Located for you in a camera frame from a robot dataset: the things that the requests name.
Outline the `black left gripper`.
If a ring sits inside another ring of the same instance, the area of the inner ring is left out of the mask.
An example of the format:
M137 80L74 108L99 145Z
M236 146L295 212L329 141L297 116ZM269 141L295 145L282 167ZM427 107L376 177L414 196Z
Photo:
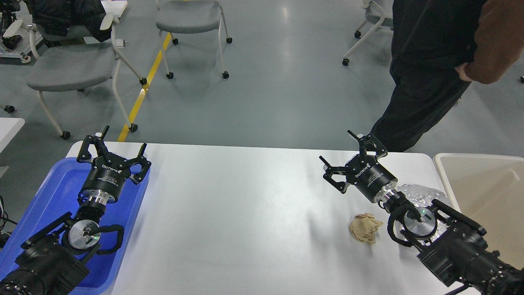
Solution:
M102 203L116 203L123 190L126 179L134 184L141 183L150 170L151 162L144 155L147 144L143 143L137 157L126 159L116 154L110 156L110 151L105 145L104 138L110 126L106 125L101 136L87 135L82 141L77 155L78 163L92 163L92 168L79 192L81 202L91 197L102 199ZM97 156L92 160L89 152L90 145L97 151ZM131 172L131 167L139 165L138 172Z

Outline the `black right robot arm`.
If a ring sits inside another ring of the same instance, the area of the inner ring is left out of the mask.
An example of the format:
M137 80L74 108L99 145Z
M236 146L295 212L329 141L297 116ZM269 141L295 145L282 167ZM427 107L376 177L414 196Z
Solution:
M456 295L473 287L483 295L522 295L523 270L487 250L483 226L440 200L416 206L398 191L398 179L379 163L386 147L369 133L352 135L359 153L344 166L324 161L323 178L341 193L355 186L371 203L389 213L387 232L400 246L418 250L419 261L447 287L462 283Z

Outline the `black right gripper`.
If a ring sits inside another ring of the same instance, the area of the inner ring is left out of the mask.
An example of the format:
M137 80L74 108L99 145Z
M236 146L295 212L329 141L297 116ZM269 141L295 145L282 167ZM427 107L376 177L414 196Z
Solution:
M345 194L348 186L352 184L371 203L378 203L384 197L385 191L394 189L398 183L397 177L378 162L378 159L388 155L388 151L372 133L364 136L357 135L350 129L347 132L359 144L358 155L345 166L332 166L320 156L319 159L324 164L323 178L341 194ZM367 155L368 151L374 152L375 155ZM343 180L337 181L333 178L335 175L342 176Z

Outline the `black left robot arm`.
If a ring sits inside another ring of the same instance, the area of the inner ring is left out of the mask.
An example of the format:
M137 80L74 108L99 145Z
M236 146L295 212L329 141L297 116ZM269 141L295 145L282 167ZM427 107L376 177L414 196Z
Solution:
M103 293L116 277L149 180L136 157L86 136L58 161L1 251L2 295Z

